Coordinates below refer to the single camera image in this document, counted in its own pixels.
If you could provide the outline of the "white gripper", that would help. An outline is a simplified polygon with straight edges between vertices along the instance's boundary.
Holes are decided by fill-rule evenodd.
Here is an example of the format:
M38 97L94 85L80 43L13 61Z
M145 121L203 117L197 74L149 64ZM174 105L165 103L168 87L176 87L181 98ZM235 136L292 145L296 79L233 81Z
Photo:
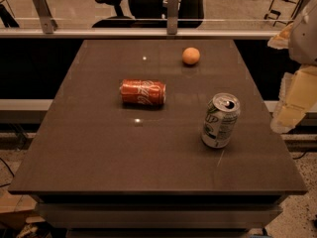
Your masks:
M271 37L267 45L277 50L288 48L290 58L303 64L295 73L286 72L281 80L270 128L283 134L294 129L317 103L317 0L310 0L293 24Z

